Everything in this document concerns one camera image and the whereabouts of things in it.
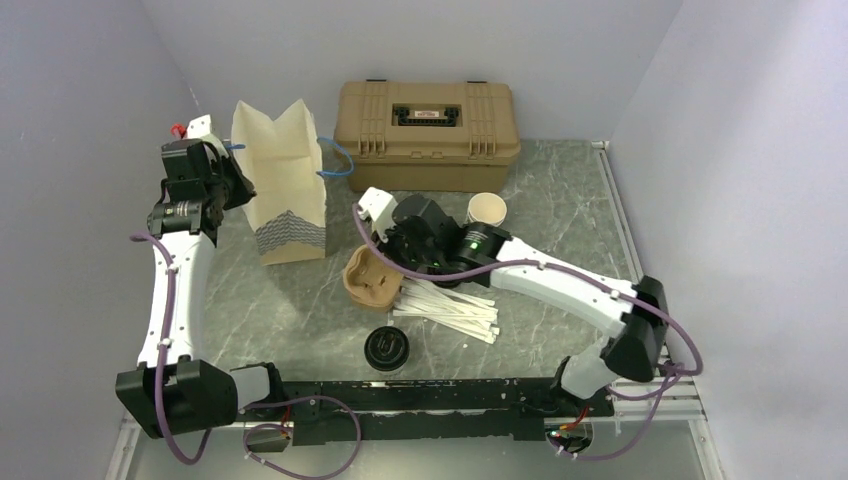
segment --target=gray wall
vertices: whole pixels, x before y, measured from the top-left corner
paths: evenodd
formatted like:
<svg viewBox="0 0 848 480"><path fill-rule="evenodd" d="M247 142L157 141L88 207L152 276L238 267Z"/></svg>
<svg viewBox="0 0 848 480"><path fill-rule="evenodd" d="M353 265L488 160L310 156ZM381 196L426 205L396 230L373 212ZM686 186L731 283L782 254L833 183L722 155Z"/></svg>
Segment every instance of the gray wall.
<svg viewBox="0 0 848 480"><path fill-rule="evenodd" d="M345 81L506 82L525 138L608 139L681 0L143 0L201 107L332 134Z"/></svg>
<svg viewBox="0 0 848 480"><path fill-rule="evenodd" d="M126 238L196 112L139 2L0 6L0 477L103 478L152 291Z"/></svg>
<svg viewBox="0 0 848 480"><path fill-rule="evenodd" d="M612 138L729 478L846 478L848 11L687 0Z"/></svg>

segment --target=tan toolbox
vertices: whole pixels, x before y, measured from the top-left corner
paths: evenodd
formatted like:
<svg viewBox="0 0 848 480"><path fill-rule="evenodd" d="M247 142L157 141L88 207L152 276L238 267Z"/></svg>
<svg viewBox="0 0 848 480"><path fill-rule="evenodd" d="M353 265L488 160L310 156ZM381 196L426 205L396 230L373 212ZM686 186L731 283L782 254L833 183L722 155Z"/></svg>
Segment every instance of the tan toolbox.
<svg viewBox="0 0 848 480"><path fill-rule="evenodd" d="M356 163L356 192L498 192L521 150L501 83L348 82L334 137Z"/></svg>

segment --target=paper cup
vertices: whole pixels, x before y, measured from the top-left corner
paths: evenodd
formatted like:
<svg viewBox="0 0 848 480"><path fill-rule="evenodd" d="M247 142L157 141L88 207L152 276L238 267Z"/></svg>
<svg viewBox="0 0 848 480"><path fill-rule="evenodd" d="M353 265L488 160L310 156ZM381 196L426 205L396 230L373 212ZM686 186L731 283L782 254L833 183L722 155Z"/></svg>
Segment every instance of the paper cup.
<svg viewBox="0 0 848 480"><path fill-rule="evenodd" d="M495 227L506 218L506 202L494 193L478 193L468 202L467 223L483 222Z"/></svg>

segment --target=black lid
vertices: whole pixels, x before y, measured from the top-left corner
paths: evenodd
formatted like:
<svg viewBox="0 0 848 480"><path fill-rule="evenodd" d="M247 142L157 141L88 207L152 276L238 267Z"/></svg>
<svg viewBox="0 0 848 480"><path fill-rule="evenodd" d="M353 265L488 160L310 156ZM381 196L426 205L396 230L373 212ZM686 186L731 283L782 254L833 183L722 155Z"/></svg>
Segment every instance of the black lid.
<svg viewBox="0 0 848 480"><path fill-rule="evenodd" d="M376 370L391 372L409 358L409 339L395 327L380 327L365 340L365 360Z"/></svg>

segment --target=zigzag pattern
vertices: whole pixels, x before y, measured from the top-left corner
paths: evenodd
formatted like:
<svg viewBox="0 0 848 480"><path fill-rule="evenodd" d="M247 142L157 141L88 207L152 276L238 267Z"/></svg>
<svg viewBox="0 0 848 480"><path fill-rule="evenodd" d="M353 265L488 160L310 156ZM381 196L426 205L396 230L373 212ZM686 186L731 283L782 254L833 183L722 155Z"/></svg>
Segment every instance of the zigzag pattern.
<svg viewBox="0 0 848 480"><path fill-rule="evenodd" d="M326 228L309 223L291 210L286 210L285 213L257 228L254 236L259 246L259 255L264 255L289 242L300 242L324 249Z"/></svg>

